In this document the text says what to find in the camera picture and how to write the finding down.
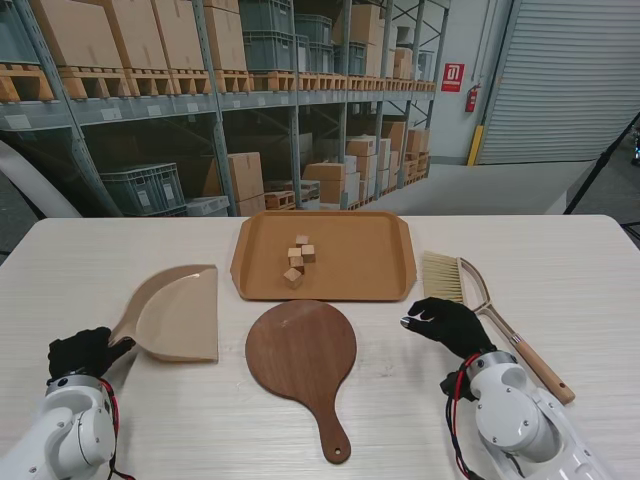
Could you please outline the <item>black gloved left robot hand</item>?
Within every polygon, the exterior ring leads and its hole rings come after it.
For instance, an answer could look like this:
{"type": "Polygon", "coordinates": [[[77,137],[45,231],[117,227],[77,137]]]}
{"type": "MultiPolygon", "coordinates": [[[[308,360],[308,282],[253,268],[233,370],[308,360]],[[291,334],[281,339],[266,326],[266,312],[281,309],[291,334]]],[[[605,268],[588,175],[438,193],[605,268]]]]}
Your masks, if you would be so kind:
{"type": "Polygon", "coordinates": [[[108,327],[101,326],[51,342],[48,383],[72,374],[102,377],[119,358],[136,346],[135,340],[127,336],[111,344],[111,334],[108,327]]]}

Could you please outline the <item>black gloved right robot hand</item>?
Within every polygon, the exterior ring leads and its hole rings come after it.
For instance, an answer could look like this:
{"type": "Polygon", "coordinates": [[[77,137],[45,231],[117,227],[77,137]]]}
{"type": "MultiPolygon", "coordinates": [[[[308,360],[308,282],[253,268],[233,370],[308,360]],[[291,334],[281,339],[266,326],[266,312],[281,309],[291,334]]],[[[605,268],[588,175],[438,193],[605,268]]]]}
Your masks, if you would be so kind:
{"type": "Polygon", "coordinates": [[[461,359],[497,350],[476,314],[450,300],[428,297],[417,301],[400,323],[411,332],[441,343],[461,359]]]}

